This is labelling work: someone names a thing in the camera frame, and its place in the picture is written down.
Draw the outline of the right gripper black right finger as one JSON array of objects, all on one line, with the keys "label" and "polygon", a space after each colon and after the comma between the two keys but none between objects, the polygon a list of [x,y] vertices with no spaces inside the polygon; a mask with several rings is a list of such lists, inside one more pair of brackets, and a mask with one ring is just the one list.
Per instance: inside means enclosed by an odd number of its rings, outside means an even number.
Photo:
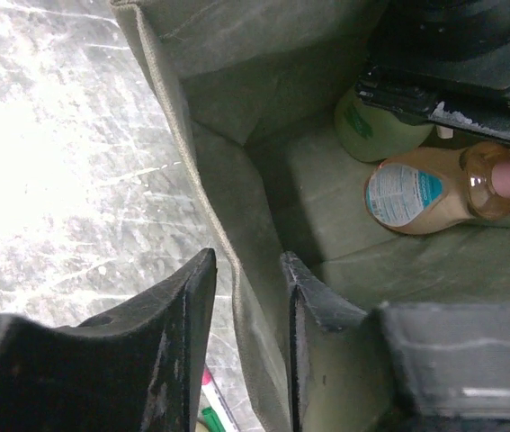
[{"label": "right gripper black right finger", "polygon": [[510,431],[510,303],[383,303],[363,310],[293,253],[295,431]]}]

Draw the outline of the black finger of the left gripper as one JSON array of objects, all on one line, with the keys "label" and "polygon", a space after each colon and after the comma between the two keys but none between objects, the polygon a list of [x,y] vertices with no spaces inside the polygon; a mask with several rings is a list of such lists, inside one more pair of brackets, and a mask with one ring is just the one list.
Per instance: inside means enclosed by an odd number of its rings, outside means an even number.
[{"label": "black finger of the left gripper", "polygon": [[373,68],[359,75],[354,91],[364,104],[406,124],[431,123],[510,147],[510,107],[504,102],[430,89],[388,78]]}]

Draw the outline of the olive green canvas bag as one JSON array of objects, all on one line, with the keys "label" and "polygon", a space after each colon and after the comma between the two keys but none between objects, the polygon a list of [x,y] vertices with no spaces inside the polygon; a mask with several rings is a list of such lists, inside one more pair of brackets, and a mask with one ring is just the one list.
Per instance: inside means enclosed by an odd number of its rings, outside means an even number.
[{"label": "olive green canvas bag", "polygon": [[[353,158],[335,109],[375,69],[368,42],[391,1],[115,1],[112,10],[159,101],[233,269],[233,315],[251,406],[268,431],[290,412],[290,307],[281,258],[295,254],[355,306],[510,303],[510,214],[408,235],[370,215],[381,161]],[[419,146],[484,139],[433,131]]]}]

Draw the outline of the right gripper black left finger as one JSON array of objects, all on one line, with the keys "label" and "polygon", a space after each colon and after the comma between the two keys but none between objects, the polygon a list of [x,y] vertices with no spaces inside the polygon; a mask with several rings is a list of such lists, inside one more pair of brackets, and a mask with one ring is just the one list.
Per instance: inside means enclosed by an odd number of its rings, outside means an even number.
[{"label": "right gripper black left finger", "polygon": [[192,431],[217,281],[201,250],[78,326],[0,314],[0,431]]}]

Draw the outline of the orange bottle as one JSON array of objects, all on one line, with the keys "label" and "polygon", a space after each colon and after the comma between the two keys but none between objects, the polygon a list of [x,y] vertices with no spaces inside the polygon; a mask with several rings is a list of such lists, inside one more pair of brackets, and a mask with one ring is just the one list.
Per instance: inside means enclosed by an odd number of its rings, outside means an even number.
[{"label": "orange bottle", "polygon": [[510,148],[416,148],[383,161],[364,186],[370,215],[389,230],[425,235],[510,214]]}]

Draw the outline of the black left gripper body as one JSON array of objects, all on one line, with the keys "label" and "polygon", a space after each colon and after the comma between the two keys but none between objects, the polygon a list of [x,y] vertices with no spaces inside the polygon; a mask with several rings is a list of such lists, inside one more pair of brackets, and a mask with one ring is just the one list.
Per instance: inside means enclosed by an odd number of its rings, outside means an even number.
[{"label": "black left gripper body", "polygon": [[510,1],[391,1],[368,42],[373,66],[474,95],[510,92]]}]

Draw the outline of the green lotion bottle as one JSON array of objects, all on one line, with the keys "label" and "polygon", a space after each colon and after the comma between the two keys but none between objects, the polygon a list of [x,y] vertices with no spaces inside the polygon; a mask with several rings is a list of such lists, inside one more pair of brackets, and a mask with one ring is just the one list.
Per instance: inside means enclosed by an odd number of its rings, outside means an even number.
[{"label": "green lotion bottle", "polygon": [[453,129],[430,123],[410,125],[393,113],[364,104],[353,89],[335,109],[335,129],[344,149],[355,159],[373,163],[421,146],[433,131],[439,139],[453,138]]}]

